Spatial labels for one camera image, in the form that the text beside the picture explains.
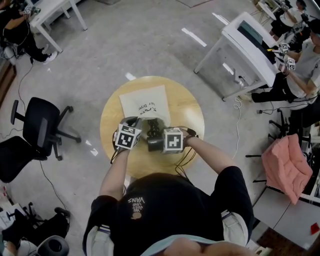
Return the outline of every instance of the desk leg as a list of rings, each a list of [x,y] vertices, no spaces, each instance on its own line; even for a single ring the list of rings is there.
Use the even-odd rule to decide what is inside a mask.
[[[262,25],[262,26],[266,25],[266,24],[267,24],[267,22],[268,22],[268,21],[270,21],[270,19],[271,19],[270,17],[269,17],[269,18],[267,18],[264,22],[262,22],[262,23],[261,23],[261,25]]]
[[[79,22],[81,23],[81,25],[83,27],[83,30],[87,30],[88,28],[87,28],[87,26],[85,24],[84,19],[81,16],[79,10],[78,10],[78,7],[76,6],[75,0],[69,0],[69,2],[71,4],[71,6],[72,6],[72,9],[73,9],[75,15],[77,16]]]
[[[49,30],[49,32],[51,32],[52,29],[51,29],[49,23],[45,21],[43,24]]]
[[[259,19],[259,23],[260,23],[260,24],[261,24],[261,22],[262,22],[262,19],[263,19],[264,15],[265,15],[265,13],[262,11],[262,12],[261,12],[261,17],[260,17],[260,19]]]
[[[194,73],[198,74],[199,70],[203,67],[204,63],[210,58],[210,56],[218,51],[219,48],[221,48],[223,38],[221,37],[218,42],[215,43],[215,45],[211,48],[211,50],[207,53],[207,55],[203,58],[203,60],[200,61],[198,66],[194,69]]]
[[[62,53],[62,49],[60,46],[52,39],[52,37],[45,31],[45,29],[40,25],[37,25],[36,28],[39,30],[39,32],[54,46],[54,48],[57,49],[59,53]]]
[[[61,9],[62,9],[62,11],[64,12],[64,15],[66,16],[66,18],[67,18],[67,19],[70,19],[70,15],[69,15],[66,7],[65,7],[65,6],[62,6]]]
[[[265,84],[266,84],[265,81],[257,81],[257,82],[254,82],[252,85],[247,86],[247,87],[245,87],[244,89],[240,89],[240,90],[238,90],[237,92],[234,92],[234,93],[232,93],[232,94],[229,94],[229,95],[227,95],[227,96],[224,96],[224,97],[222,98],[222,100],[224,101],[224,100],[229,99],[229,98],[234,98],[234,97],[237,97],[237,96],[239,96],[239,95],[246,94],[247,92],[250,92],[250,91],[252,91],[252,90],[254,90],[254,89],[257,89],[257,88],[259,88],[259,87],[261,87],[261,86],[264,86]]]

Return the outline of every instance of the gray carpet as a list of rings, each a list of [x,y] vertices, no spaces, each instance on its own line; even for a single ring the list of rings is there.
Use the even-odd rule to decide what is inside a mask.
[[[192,8],[213,0],[177,0],[177,1],[184,4],[185,6]]]

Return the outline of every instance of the black office chair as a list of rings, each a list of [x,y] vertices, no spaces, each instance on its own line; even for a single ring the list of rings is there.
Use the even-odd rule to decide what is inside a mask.
[[[23,138],[11,137],[0,143],[0,180],[12,182],[31,160],[47,160]]]
[[[74,137],[58,130],[58,125],[66,113],[74,111],[72,106],[67,106],[60,114],[59,109],[52,103],[33,97],[28,104],[25,116],[23,116],[17,112],[18,103],[18,100],[14,101],[11,123],[14,125],[15,119],[24,122],[22,132],[24,139],[42,155],[50,156],[53,147],[58,161],[63,159],[61,155],[58,155],[58,144],[61,145],[62,140],[57,135],[73,139],[77,143],[81,142],[80,137]]]

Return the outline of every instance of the cable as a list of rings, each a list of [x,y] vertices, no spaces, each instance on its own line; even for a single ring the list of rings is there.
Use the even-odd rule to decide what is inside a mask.
[[[21,100],[22,103],[23,103],[24,113],[26,113],[26,104],[25,104],[25,102],[23,101],[23,99],[21,98],[21,95],[20,95],[20,86],[21,86],[21,83],[22,83],[23,79],[31,72],[31,70],[32,70],[33,67],[34,67],[34,64],[32,63],[30,70],[22,77],[22,79],[21,79],[21,81],[20,81],[20,83],[19,83],[19,88],[18,88],[18,94],[19,94],[20,100]]]
[[[11,131],[10,131],[10,133],[9,133],[8,135],[4,136],[4,137],[3,137],[2,133],[0,133],[2,139],[4,140],[6,137],[10,136],[13,130],[15,130],[15,131],[17,131],[17,132],[20,132],[20,131],[22,131],[23,129],[17,130],[16,128],[12,128]]]
[[[60,200],[60,202],[61,202],[61,204],[63,205],[64,209],[67,211],[67,208],[66,208],[64,202],[62,202],[62,200],[60,199],[60,197],[58,196],[58,194],[57,194],[57,192],[56,192],[55,186],[52,184],[52,182],[50,181],[50,179],[48,179],[48,177],[46,176],[45,171],[44,171],[44,168],[42,167],[41,161],[39,161],[39,162],[40,162],[40,166],[41,166],[41,169],[42,169],[42,172],[43,172],[44,177],[48,180],[48,182],[50,182],[50,184],[51,184],[51,186],[52,186],[52,188],[53,188],[53,191],[54,191],[56,197]]]
[[[193,155],[190,157],[190,159],[187,162],[185,162],[184,164],[181,164],[181,163],[187,158],[187,156],[189,155],[191,150],[192,150],[192,148],[189,149],[188,153],[186,153],[186,155],[180,160],[180,162],[178,164],[175,165],[175,168],[174,168],[174,171],[178,175],[180,175],[183,178],[186,178],[189,182],[191,182],[191,181],[189,180],[189,178],[188,178],[188,176],[187,176],[187,174],[186,174],[186,172],[185,172],[183,167],[185,165],[187,165],[188,163],[190,163],[190,161],[192,161],[195,158],[195,156],[197,154],[196,151],[194,151]]]
[[[265,111],[275,111],[275,110],[279,110],[279,109],[290,109],[290,108],[296,108],[299,106],[305,106],[306,104],[300,104],[300,105],[296,105],[296,106],[281,106],[275,109],[265,109],[265,110],[260,110],[260,112],[264,113],[264,114],[268,114],[271,115],[270,113],[266,113]]]
[[[268,114],[268,115],[272,115],[275,111],[275,106],[274,104],[272,103],[272,101],[270,101],[271,105],[272,105],[272,110],[271,110],[271,113],[267,113],[267,112],[264,112],[264,111],[267,111],[268,109],[266,110],[262,110],[262,113],[265,113],[265,114]]]
[[[20,95],[20,87],[21,87],[21,83],[22,83],[23,79],[31,72],[31,70],[32,70],[33,67],[34,67],[34,65],[32,64],[30,70],[22,77],[22,79],[21,79],[21,81],[20,81],[20,83],[19,83],[19,87],[18,87],[18,94],[19,94],[20,100],[21,100],[22,103],[23,103],[24,113],[26,113],[26,104],[25,104],[25,102],[23,101],[23,99],[21,98],[21,95]],[[3,136],[3,134],[0,133],[2,139],[4,140],[4,139],[7,138],[8,136],[10,136],[13,130],[15,130],[15,131],[17,131],[17,132],[20,132],[20,131],[22,131],[23,129],[18,130],[18,129],[16,129],[16,128],[12,128],[11,131],[10,131],[10,133],[9,133],[8,135],[6,135],[6,136]]]
[[[111,160],[110,160],[110,164],[113,164],[114,163],[114,160],[116,159],[116,157],[119,155],[119,150],[116,150],[114,151],[112,157],[111,157]]]
[[[237,133],[237,135],[238,135],[238,140],[236,141],[235,153],[234,153],[232,159],[235,158],[235,156],[236,156],[236,154],[237,154],[237,152],[238,152],[238,144],[239,144],[239,139],[240,139],[239,129],[238,129],[238,123],[239,123],[239,120],[240,120],[240,118],[241,118],[242,99],[239,99],[238,97],[235,97],[235,98],[234,98],[234,101],[235,101],[235,102],[238,102],[238,103],[240,103],[240,104],[239,104],[239,105],[236,104],[236,103],[233,104],[233,108],[236,109],[236,110],[237,110],[237,109],[239,110],[239,118],[238,118],[238,121],[235,123],[236,133]]]

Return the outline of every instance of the white desk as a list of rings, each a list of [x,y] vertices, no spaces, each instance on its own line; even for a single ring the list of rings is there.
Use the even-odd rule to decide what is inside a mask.
[[[72,9],[74,10],[75,15],[79,19],[84,30],[87,30],[87,26],[85,21],[83,20],[77,6],[75,0],[42,0],[36,7],[40,8],[41,11],[37,14],[33,20],[30,22],[30,25],[33,28],[37,28],[41,34],[57,49],[58,52],[62,52],[63,50],[60,46],[52,39],[52,37],[45,31],[42,27],[42,23],[44,23],[50,16],[55,13],[58,9],[62,8],[67,3],[70,2]]]
[[[277,42],[264,29],[264,27],[247,12],[240,14],[236,19],[224,27],[221,33],[221,38],[195,68],[194,72],[197,74],[213,53],[216,53],[218,50],[229,46],[236,53],[236,56],[233,57],[234,60],[236,60],[234,62],[236,63],[234,69],[237,71],[238,69],[243,69],[243,67],[248,67],[255,74],[255,76],[251,79],[253,83],[232,94],[224,96],[222,98],[223,100],[245,94],[265,84],[267,84],[269,87],[272,87],[276,78],[276,74],[279,72],[276,66],[272,65],[267,57],[237,30],[242,21],[247,22],[254,30],[256,30],[263,37],[263,41],[269,47],[273,47],[277,44]]]

